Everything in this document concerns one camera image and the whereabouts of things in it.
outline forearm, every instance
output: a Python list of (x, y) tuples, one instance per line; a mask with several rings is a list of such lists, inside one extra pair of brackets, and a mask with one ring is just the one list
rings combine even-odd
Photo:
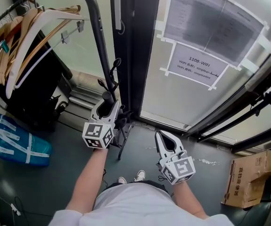
[(175, 184), (173, 187), (177, 206), (198, 218), (208, 217), (186, 182)]
[(80, 174), (66, 209), (91, 212), (101, 186), (108, 149), (95, 150)]

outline white t-shirt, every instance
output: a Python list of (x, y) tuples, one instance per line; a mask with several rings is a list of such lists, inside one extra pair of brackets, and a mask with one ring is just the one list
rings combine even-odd
[(165, 191), (144, 183), (102, 192), (90, 213), (57, 211), (49, 226), (233, 226), (218, 214), (205, 220), (178, 207)]

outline clothes rack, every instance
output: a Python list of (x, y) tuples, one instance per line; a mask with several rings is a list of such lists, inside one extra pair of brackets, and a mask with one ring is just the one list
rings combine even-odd
[[(25, 3), (28, 0), (18, 0), (14, 4), (12, 4), (7, 10), (0, 15), (0, 20), (3, 19), (5, 16), (7, 16), (11, 11), (16, 9), (18, 6), (20, 6), (21, 3)], [(107, 50), (106, 50), (106, 44), (105, 44), (105, 38), (104, 38), (104, 33), (103, 33), (103, 25), (102, 25), (102, 20), (99, 12), (99, 6), (97, 3), (97, 0), (85, 0), (88, 6), (88, 11), (90, 15), (90, 23), (91, 27), (93, 30), (94, 38), (96, 41), (98, 53), (99, 53), (99, 58), (101, 61), (103, 73), (105, 76), (106, 84), (111, 92), (111, 95), (114, 99), (116, 100), (114, 91), (113, 91), (113, 83), (111, 81), (110, 77), (110, 66), (109, 66), (109, 61), (107, 57)]]

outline cardboard box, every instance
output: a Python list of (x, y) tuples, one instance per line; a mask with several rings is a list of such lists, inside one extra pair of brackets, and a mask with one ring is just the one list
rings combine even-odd
[(271, 151), (232, 161), (223, 204), (248, 208), (260, 203), (266, 179), (271, 176)]

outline person's right arm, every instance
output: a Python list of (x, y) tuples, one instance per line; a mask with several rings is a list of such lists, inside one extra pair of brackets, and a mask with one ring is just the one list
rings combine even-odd
[(195, 215), (198, 218), (208, 218), (200, 202), (192, 193), (190, 187), (186, 182), (175, 184), (173, 187), (177, 206), (189, 212), (190, 214)]

